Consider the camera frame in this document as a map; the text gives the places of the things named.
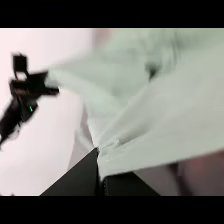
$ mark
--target white cloth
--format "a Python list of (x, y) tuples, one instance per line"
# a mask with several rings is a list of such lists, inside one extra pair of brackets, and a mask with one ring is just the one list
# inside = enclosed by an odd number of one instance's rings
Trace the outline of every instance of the white cloth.
[(124, 29), (50, 70), (86, 103), (101, 178), (223, 149), (223, 38), (223, 29)]

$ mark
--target black object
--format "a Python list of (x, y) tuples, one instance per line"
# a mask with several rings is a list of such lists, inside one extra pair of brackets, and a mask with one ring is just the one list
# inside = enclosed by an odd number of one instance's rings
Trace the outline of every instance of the black object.
[[(42, 95), (55, 96), (58, 88), (48, 88), (44, 82), (47, 72), (30, 75), (27, 71), (27, 57), (13, 55), (13, 70), (16, 79), (10, 80), (9, 86), (13, 99), (0, 120), (0, 145), (15, 131), (17, 126), (27, 122), (38, 105), (37, 100)], [(18, 78), (17, 72), (26, 75), (25, 80)]]
[(134, 173), (99, 181), (94, 149), (41, 196), (159, 196)]

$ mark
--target pink wall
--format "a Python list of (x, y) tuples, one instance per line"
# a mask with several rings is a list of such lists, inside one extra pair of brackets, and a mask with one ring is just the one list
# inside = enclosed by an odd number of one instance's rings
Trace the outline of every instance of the pink wall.
[[(13, 75), (11, 53), (29, 57), (29, 68), (38, 71), (92, 48), (92, 29), (0, 29), (0, 113), (10, 94)], [(0, 194), (39, 195), (68, 168), (81, 101), (61, 89), (57, 98), (42, 98), (34, 118), (15, 141), (0, 153)]]

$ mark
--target fabric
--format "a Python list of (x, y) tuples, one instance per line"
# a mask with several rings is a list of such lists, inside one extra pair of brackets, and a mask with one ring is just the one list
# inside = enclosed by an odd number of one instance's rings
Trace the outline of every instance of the fabric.
[(102, 179), (223, 149), (223, 38), (221, 28), (121, 29), (50, 70), (86, 104)]

